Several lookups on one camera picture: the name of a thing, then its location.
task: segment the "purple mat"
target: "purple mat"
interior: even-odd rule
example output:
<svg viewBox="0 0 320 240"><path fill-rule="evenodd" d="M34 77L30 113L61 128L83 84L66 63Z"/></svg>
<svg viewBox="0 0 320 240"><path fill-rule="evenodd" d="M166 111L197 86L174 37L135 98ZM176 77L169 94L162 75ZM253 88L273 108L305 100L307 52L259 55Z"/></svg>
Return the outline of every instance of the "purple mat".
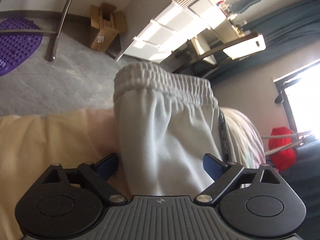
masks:
<svg viewBox="0 0 320 240"><path fill-rule="evenodd" d="M0 29L37 30L39 27L24 18L11 18L1 22ZM0 77L29 58L41 41L42 35L0 35Z"/></svg>

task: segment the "baseboard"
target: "baseboard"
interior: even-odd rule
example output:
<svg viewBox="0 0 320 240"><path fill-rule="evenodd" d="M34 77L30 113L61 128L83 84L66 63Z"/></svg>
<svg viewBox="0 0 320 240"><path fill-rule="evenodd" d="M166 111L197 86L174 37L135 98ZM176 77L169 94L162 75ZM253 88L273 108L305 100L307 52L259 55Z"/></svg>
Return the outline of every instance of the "baseboard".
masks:
<svg viewBox="0 0 320 240"><path fill-rule="evenodd" d="M12 10L12 11L0 11L0 19L4 18L50 18L50 19L60 19L60 12L51 12L51 11L39 11L39 10ZM66 21L70 22L80 22L84 24L90 23L90 18L81 15L67 14Z"/></svg>

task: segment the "gray tile floor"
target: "gray tile floor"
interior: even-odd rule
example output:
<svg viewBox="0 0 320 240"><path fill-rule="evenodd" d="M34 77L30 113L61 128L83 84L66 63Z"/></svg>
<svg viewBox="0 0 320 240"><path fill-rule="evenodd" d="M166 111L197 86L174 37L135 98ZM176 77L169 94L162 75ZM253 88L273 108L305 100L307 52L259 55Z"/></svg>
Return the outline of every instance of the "gray tile floor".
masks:
<svg viewBox="0 0 320 240"><path fill-rule="evenodd" d="M55 28L57 24L52 20L32 20L45 29ZM116 73L137 59L124 56L115 62L106 53L89 49L87 38L88 26L66 22L57 58L48 62L50 38L44 36L29 59L0 77L0 116L112 107Z"/></svg>

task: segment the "red bag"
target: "red bag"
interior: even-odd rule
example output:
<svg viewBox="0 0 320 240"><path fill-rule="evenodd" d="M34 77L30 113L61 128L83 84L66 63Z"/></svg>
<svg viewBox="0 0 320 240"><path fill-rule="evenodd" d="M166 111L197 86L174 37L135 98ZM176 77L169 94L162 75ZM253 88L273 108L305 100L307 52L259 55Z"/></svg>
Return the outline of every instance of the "red bag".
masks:
<svg viewBox="0 0 320 240"><path fill-rule="evenodd" d="M277 127L272 129L271 135L283 135L283 134L292 134L292 131L289 130L287 127ZM275 148L287 145L289 143L292 143L291 137L280 138L280 139L270 139L268 146L270 150L273 150ZM270 160L273 162L273 164L279 169L279 171L286 170L290 166L294 165L297 160L297 156L293 148L272 154L269 157L270 157Z"/></svg>

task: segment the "open cardboard box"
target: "open cardboard box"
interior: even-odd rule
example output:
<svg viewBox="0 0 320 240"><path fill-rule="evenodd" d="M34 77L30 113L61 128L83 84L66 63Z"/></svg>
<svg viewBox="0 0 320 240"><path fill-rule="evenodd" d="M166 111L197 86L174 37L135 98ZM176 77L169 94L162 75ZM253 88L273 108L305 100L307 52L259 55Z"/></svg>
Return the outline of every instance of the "open cardboard box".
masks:
<svg viewBox="0 0 320 240"><path fill-rule="evenodd" d="M91 6L90 48L106 51L119 33L128 30L124 12L114 12L116 7L103 3Z"/></svg>

